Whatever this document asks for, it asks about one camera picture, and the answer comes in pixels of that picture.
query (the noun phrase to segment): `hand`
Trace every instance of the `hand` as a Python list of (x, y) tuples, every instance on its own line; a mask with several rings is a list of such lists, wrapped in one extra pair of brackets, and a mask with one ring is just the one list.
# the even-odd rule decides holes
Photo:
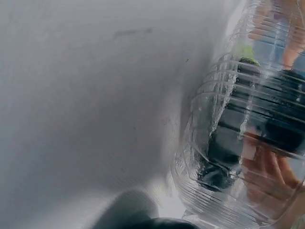
[[(251, 131), (247, 135), (258, 133)], [(242, 169), (250, 204), (259, 214), (278, 220), (277, 229), (290, 228), (298, 216), (305, 214), (305, 192), (294, 197), (302, 184), (288, 158), (272, 152), (255, 138), (245, 136)]]
[[(274, 23), (267, 20), (267, 16), (272, 10), (272, 0), (264, 0), (263, 4), (256, 8), (253, 19), (254, 29), (251, 31), (249, 38), (258, 40), (266, 32), (272, 29)], [(297, 9), (300, 7), (301, 14), (305, 17), (305, 0), (280, 0), (281, 9), (280, 14), (289, 20), (289, 39), (286, 44), (285, 52), (283, 54), (283, 64), (286, 69), (291, 69), (297, 57), (305, 49), (305, 31), (302, 17), (292, 15), (290, 9)]]

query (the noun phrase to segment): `finger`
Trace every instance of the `finger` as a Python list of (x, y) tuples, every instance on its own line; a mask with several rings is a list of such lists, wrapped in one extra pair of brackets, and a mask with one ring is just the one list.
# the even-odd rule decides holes
[(300, 184), (300, 180), (292, 171), (288, 162), (288, 158), (277, 155), (276, 159), (285, 184), (288, 185), (290, 188), (296, 188)]
[(250, 32), (249, 38), (258, 40), (262, 35), (265, 34), (265, 31), (269, 30), (268, 26), (266, 27), (263, 25), (263, 22), (271, 11), (271, 8), (272, 4), (270, 0), (266, 0), (265, 3), (259, 5), (256, 8), (253, 17), (254, 29)]
[(284, 179), (277, 163), (275, 153), (271, 152), (270, 150), (265, 150), (263, 156), (266, 172), (273, 180), (273, 183), (284, 184)]
[(302, 20), (292, 21), (291, 27), (289, 41), (283, 54), (283, 64), (288, 69), (293, 66), (295, 60), (305, 48), (305, 32)]

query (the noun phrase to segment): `green object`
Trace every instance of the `green object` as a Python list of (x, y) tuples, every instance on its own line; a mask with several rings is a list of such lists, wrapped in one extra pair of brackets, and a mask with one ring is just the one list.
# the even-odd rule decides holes
[(254, 59), (253, 48), (251, 45), (238, 44), (235, 47), (234, 53), (239, 55), (240, 58), (247, 58), (251, 60), (252, 64), (260, 66), (259, 62)]

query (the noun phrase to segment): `clear plastic bottle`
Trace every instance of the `clear plastic bottle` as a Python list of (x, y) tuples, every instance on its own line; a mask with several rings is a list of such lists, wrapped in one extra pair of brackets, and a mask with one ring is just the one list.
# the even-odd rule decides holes
[[(305, 56), (298, 49), (293, 66), (283, 62), (288, 47), (302, 47), (305, 32), (298, 2), (283, 2), (247, 2), (192, 101), (172, 174), (187, 210), (208, 228), (275, 224), (305, 179)], [(289, 192), (269, 176), (271, 163), (264, 164), (264, 175), (246, 165), (260, 166), (256, 160), (264, 149), (291, 166), (299, 183), (288, 185)], [(273, 185), (264, 191), (264, 183)], [(275, 192), (285, 198), (267, 203)], [(253, 201), (251, 193), (260, 198)]]

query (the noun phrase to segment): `skin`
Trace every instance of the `skin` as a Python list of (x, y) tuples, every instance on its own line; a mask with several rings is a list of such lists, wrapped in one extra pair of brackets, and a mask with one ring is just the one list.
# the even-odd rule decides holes
[[(254, 29), (252, 30), (249, 38), (258, 40), (267, 31), (270, 30), (273, 25), (270, 20), (266, 20), (268, 14), (272, 10), (272, 0), (264, 0), (264, 3), (256, 8), (256, 13), (253, 19)], [(297, 0), (281, 0), (281, 8), (286, 9), (281, 12), (284, 17), (290, 21), (290, 39), (287, 42), (285, 52), (283, 55), (283, 64), (286, 69), (291, 69), (297, 57), (305, 49), (305, 31), (301, 17), (291, 15), (288, 9), (297, 7)], [(302, 15), (305, 16), (305, 0), (299, 1), (300, 10)]]
[[(274, 228), (288, 229), (299, 216), (305, 214), (304, 187), (293, 173), (288, 158), (259, 143), (255, 135), (259, 133), (247, 133), (242, 153), (247, 197), (256, 212), (276, 221)], [(295, 190), (299, 194), (291, 199)]]

